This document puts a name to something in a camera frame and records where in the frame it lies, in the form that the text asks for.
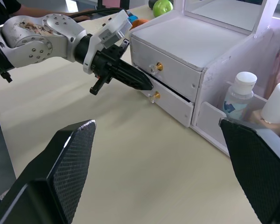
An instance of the table surface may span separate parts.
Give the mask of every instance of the table surface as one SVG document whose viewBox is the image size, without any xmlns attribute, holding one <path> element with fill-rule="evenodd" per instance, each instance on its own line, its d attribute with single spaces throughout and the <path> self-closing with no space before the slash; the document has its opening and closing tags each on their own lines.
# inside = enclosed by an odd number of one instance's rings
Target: table surface
<svg viewBox="0 0 280 224">
<path fill-rule="evenodd" d="M 148 7 L 132 12 L 152 19 Z M 82 22 L 90 33 L 107 18 Z M 123 59 L 130 63 L 129 50 Z M 82 66 L 51 58 L 0 77 L 0 123 L 16 176 L 72 123 L 95 119 L 73 223 L 259 224 L 230 159 L 139 91 L 112 80 L 97 96 Z"/>
</svg>

